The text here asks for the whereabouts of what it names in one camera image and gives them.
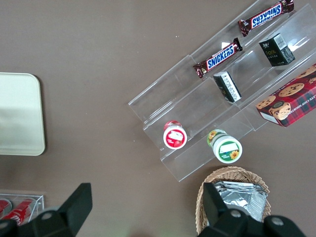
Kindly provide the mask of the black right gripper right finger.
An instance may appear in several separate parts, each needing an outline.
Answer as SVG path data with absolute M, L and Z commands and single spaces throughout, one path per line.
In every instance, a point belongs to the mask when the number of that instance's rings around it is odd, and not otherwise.
M 203 185 L 203 207 L 209 226 L 199 237 L 260 237 L 261 223 L 243 211 L 229 209 L 212 183 Z

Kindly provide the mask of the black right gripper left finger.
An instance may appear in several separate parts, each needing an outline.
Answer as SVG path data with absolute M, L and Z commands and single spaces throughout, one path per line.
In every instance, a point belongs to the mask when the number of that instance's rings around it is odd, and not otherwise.
M 57 209 L 32 221 L 36 237 L 75 237 L 92 210 L 90 183 L 82 183 Z

